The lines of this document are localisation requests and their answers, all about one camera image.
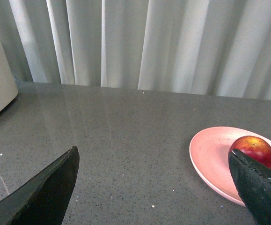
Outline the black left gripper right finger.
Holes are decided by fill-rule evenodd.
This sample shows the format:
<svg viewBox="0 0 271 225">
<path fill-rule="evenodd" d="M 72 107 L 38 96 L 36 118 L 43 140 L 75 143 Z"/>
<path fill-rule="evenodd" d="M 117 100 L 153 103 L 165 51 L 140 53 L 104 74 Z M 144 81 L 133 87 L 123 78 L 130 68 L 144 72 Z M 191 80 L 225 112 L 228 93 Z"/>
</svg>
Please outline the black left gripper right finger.
<svg viewBox="0 0 271 225">
<path fill-rule="evenodd" d="M 255 224 L 271 225 L 271 169 L 238 149 L 229 152 L 228 165 L 239 197 Z"/>
</svg>

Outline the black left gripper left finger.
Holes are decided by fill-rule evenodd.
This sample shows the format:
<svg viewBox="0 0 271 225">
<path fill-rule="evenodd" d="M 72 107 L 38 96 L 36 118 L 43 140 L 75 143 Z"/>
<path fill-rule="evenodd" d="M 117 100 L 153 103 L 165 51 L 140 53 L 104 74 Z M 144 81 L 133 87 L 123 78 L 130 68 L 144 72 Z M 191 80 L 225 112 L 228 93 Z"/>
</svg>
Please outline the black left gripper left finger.
<svg viewBox="0 0 271 225">
<path fill-rule="evenodd" d="M 70 202 L 80 156 L 73 146 L 0 201 L 0 225 L 60 225 Z"/>
</svg>

